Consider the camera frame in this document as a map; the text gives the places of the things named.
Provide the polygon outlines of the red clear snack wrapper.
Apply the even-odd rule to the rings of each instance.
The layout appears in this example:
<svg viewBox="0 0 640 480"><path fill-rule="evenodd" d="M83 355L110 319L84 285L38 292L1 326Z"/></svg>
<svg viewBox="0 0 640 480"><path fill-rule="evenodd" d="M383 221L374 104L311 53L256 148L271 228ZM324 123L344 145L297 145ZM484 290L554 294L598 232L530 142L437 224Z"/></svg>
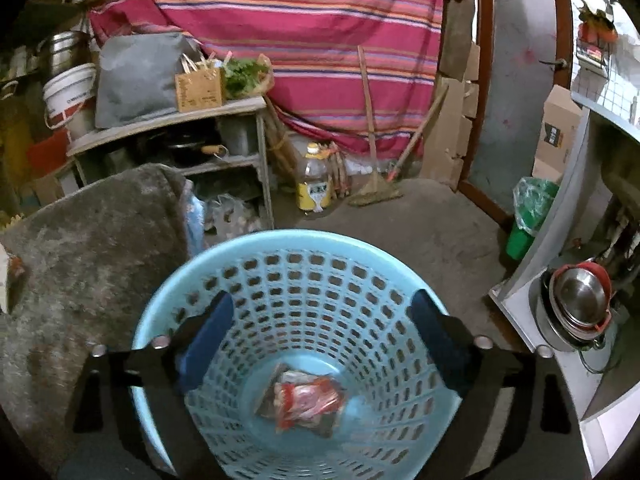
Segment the red clear snack wrapper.
<svg viewBox="0 0 640 480"><path fill-rule="evenodd" d="M279 363L255 402L254 413L272 420L277 432L298 427L329 439L346 403L346 390L331 375L309 374Z"/></svg>

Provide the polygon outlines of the light blue plastic basket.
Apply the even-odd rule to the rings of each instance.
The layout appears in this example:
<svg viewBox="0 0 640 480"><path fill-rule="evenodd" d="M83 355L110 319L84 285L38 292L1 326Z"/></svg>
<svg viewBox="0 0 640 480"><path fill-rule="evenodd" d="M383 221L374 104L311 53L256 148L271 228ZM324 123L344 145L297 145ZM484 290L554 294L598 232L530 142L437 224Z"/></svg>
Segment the light blue plastic basket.
<svg viewBox="0 0 640 480"><path fill-rule="evenodd" d="M234 321L186 408L233 479L413 479L460 404L411 322L416 272L361 240L308 230L241 236L160 286L134 348L172 335L228 292ZM278 365L333 378L333 434L277 430L256 404Z"/></svg>

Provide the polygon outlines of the straw broom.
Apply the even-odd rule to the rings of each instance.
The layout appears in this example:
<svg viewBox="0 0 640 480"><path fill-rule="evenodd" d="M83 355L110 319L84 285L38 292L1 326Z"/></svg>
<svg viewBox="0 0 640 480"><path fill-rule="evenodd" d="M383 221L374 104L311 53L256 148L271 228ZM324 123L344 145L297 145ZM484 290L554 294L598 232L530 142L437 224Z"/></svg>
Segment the straw broom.
<svg viewBox="0 0 640 480"><path fill-rule="evenodd" d="M367 139L369 145L369 155L371 162L371 174L369 180L360 190L349 199L349 205L362 208L365 206L398 200L402 197L399 188L393 183L387 182L378 171L378 150L375 142L375 124L373 114L373 104L371 99L370 84L367 71L366 54L363 47L357 48L358 64L361 75L362 93L364 99L364 111L367 119Z"/></svg>

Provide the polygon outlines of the black frying pan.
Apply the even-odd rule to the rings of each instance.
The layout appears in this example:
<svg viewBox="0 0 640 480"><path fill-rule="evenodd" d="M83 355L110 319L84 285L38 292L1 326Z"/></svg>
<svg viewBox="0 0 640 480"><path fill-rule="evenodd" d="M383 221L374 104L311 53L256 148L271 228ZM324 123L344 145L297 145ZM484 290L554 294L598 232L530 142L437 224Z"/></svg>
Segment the black frying pan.
<svg viewBox="0 0 640 480"><path fill-rule="evenodd" d="M190 134L159 134L149 140L148 150L152 159L177 168L198 166L229 155L224 145Z"/></svg>

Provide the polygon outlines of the yellow-label oil bottle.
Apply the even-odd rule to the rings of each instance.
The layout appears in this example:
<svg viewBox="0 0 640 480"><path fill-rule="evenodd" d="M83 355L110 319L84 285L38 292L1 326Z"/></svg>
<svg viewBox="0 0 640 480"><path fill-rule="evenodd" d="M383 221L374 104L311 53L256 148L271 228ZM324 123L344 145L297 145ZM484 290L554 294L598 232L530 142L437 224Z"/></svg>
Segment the yellow-label oil bottle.
<svg viewBox="0 0 640 480"><path fill-rule="evenodd" d="M318 143L308 143L296 178L296 204L304 214L322 214L331 205L333 183L326 155Z"/></svg>

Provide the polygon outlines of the grey low shelf unit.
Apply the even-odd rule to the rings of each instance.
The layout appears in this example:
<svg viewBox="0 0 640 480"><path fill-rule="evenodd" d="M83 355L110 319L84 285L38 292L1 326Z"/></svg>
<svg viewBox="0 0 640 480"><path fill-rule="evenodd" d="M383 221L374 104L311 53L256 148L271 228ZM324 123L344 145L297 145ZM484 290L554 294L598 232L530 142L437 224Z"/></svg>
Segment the grey low shelf unit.
<svg viewBox="0 0 640 480"><path fill-rule="evenodd" d="M84 185L103 178L113 155L143 165L162 162L186 177L250 168L262 201L256 205L267 229L274 227L262 96L221 107L172 113L126 126L96 130L73 141L66 156Z"/></svg>

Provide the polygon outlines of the cardboard box by door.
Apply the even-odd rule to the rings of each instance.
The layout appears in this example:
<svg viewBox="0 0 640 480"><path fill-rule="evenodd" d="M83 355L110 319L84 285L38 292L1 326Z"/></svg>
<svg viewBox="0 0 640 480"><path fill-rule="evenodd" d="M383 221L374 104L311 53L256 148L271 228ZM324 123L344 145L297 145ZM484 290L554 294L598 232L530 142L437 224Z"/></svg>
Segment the cardboard box by door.
<svg viewBox="0 0 640 480"><path fill-rule="evenodd" d="M555 84L544 102L532 176L559 184L573 148L582 109L570 90Z"/></svg>

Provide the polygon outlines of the tan perforated utensil holder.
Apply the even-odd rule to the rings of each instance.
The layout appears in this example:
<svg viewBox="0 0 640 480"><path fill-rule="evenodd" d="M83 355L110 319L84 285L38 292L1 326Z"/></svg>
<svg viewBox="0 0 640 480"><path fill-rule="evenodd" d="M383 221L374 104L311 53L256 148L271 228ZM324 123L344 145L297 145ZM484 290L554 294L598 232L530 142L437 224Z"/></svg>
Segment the tan perforated utensil holder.
<svg viewBox="0 0 640 480"><path fill-rule="evenodd" d="M180 113L209 110L226 102L224 64L216 58L193 61L181 55L182 72L175 76L177 108Z"/></svg>

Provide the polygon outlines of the white plastic bucket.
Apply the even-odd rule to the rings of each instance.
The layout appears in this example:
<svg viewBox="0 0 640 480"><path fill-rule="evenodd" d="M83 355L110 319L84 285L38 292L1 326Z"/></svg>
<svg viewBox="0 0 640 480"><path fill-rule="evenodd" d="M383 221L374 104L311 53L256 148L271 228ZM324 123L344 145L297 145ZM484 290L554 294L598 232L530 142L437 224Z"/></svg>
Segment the white plastic bucket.
<svg viewBox="0 0 640 480"><path fill-rule="evenodd" d="M42 89L44 123L52 131L65 130L70 142L93 132L96 114L96 66L75 66L49 80Z"/></svg>

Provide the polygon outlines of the grey fabric cover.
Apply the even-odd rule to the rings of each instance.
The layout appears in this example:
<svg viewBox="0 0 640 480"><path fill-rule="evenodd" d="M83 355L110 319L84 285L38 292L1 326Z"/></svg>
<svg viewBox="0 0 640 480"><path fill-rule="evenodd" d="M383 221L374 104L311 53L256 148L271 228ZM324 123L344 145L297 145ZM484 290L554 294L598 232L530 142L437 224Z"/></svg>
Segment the grey fabric cover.
<svg viewBox="0 0 640 480"><path fill-rule="evenodd" d="M181 32L112 37L99 57L96 128L109 129L175 113L181 61L197 61L198 43Z"/></svg>

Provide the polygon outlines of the green leafy vegetables bag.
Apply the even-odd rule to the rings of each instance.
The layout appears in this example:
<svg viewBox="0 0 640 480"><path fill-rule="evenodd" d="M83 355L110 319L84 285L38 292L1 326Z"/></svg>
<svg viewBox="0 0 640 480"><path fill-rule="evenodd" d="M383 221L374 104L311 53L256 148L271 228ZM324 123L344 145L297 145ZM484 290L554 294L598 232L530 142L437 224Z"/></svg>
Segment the green leafy vegetables bag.
<svg viewBox="0 0 640 480"><path fill-rule="evenodd" d="M226 98L239 100L263 96L274 86L273 67L268 56L229 58L222 64Z"/></svg>

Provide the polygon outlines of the steel cooking pot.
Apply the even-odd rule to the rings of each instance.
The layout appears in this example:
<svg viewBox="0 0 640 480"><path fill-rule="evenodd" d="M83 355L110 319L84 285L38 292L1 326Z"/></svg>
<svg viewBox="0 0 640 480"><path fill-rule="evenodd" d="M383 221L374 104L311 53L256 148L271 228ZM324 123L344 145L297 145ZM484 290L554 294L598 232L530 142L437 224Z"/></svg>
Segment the steel cooking pot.
<svg viewBox="0 0 640 480"><path fill-rule="evenodd" d="M59 32L43 41L37 48L41 81L91 62L90 36L80 30Z"/></svg>

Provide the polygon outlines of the red striped hanging cloth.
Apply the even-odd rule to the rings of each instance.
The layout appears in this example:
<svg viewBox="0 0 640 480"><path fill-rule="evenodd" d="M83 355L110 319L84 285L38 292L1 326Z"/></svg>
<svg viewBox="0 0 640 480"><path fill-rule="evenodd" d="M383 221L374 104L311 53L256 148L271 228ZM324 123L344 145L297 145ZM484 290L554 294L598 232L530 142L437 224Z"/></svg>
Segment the red striped hanging cloth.
<svg viewBox="0 0 640 480"><path fill-rule="evenodd" d="M96 38L184 32L210 54L270 59L290 129L398 157L431 104L444 0L113 0Z"/></svg>

